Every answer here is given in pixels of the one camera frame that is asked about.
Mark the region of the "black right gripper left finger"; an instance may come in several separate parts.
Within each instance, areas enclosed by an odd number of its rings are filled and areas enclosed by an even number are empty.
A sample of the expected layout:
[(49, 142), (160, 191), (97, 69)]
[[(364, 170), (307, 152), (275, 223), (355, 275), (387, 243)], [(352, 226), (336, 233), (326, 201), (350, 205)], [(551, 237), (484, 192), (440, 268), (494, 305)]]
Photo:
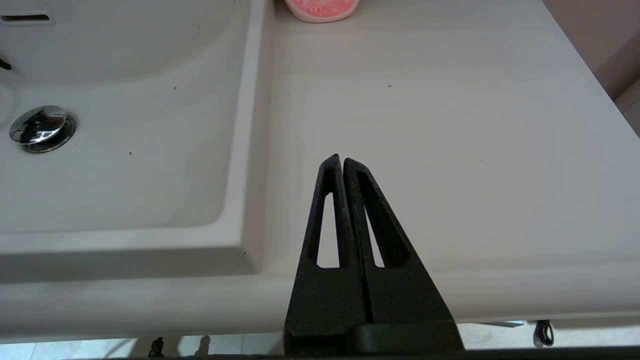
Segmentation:
[[(318, 167), (301, 255), (283, 328), (286, 353), (370, 353), (372, 314), (365, 275), (369, 240), (352, 159), (337, 153)], [(338, 266), (318, 264), (327, 196), (333, 199)]]

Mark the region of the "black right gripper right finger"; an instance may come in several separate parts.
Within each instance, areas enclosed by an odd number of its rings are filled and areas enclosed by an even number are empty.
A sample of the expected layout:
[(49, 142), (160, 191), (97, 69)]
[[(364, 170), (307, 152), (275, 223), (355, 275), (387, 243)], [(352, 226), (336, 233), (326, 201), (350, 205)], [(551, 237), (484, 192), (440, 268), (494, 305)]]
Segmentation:
[(453, 316), (374, 175), (347, 158), (343, 180), (374, 323), (453, 322)]

